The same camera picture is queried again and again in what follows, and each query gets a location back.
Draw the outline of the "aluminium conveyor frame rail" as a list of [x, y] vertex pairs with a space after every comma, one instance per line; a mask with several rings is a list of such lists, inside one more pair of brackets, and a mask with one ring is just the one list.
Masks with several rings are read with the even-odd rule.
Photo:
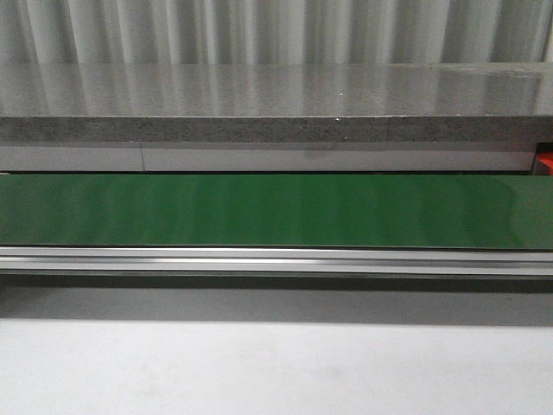
[[6, 273], [315, 274], [323, 276], [552, 276], [551, 252], [262, 247], [4, 246]]

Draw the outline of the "red box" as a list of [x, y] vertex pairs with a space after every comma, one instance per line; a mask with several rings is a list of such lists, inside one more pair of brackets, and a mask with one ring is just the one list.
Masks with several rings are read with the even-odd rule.
[[539, 152], [536, 154], [535, 173], [541, 176], [553, 175], [553, 152]]

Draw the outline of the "white pleated curtain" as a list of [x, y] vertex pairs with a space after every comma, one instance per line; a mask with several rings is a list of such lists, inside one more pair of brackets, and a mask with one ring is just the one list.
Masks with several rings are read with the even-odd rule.
[[549, 1], [4, 1], [13, 63], [551, 62]]

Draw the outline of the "green conveyor belt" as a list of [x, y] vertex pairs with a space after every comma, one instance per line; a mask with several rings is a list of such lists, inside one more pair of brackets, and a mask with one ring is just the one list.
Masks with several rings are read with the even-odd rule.
[[17, 246], [550, 250], [548, 176], [4, 174]]

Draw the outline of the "grey stone counter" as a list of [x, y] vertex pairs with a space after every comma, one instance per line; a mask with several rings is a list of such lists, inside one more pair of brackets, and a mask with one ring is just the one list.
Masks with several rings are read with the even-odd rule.
[[549, 64], [14, 64], [4, 172], [529, 172]]

